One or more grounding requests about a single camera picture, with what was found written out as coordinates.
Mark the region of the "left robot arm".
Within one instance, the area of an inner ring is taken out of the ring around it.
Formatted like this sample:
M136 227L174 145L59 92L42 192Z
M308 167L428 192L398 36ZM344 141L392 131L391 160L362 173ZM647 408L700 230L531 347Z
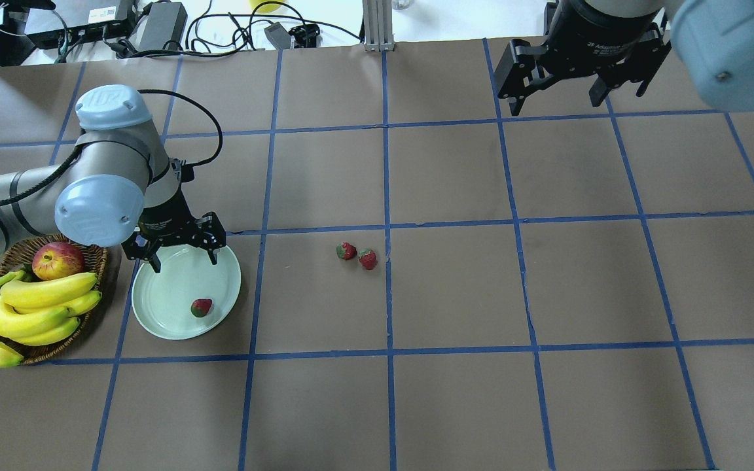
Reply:
M195 163L171 158L144 100L171 90L106 84L75 105L81 134L59 164L0 174L0 256L31 237L62 234L81 245L122 247L161 270L158 251L189 245L215 264L226 245L218 216L195 217L182 185Z

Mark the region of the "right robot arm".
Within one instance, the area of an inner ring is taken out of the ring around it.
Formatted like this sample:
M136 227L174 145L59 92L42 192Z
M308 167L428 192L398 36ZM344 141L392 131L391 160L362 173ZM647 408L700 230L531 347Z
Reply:
M642 96L670 53L706 105L754 111L754 1L550 1L544 18L543 42L511 39L494 69L513 116L563 80L592 77L593 107L626 83Z

